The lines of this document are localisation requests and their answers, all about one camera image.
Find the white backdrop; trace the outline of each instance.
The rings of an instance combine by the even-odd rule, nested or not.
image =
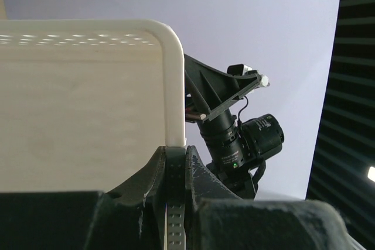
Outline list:
[[[305,198],[325,95],[339,0],[4,0],[9,19],[151,18],[170,25],[185,53],[226,71],[244,63],[270,78],[243,120],[271,113],[285,143],[267,162],[258,198]],[[242,102],[231,108],[236,114]],[[188,143],[210,156],[196,125]]]

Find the perforated metal band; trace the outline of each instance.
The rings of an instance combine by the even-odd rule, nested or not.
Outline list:
[[[166,214],[168,250],[185,250],[186,148],[166,148]]]

